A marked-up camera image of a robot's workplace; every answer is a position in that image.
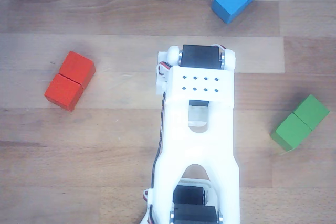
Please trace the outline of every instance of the white 3d-printed part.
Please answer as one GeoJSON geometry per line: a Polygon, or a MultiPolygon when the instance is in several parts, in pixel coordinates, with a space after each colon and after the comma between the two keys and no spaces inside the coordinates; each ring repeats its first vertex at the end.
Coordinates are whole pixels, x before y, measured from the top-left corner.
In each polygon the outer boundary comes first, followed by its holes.
{"type": "MultiPolygon", "coordinates": [[[[166,61],[159,52],[158,62],[166,61]]],[[[233,155],[235,54],[225,51],[224,70],[173,66],[157,77],[157,93],[166,92],[162,153],[155,166],[154,188],[148,192],[148,210],[155,224],[170,224],[173,192],[192,164],[207,172],[218,197],[225,224],[240,223],[239,168],[233,155]],[[209,101],[207,130],[189,128],[189,100],[209,101]]],[[[148,213],[141,224],[146,223],[148,213]]]]}

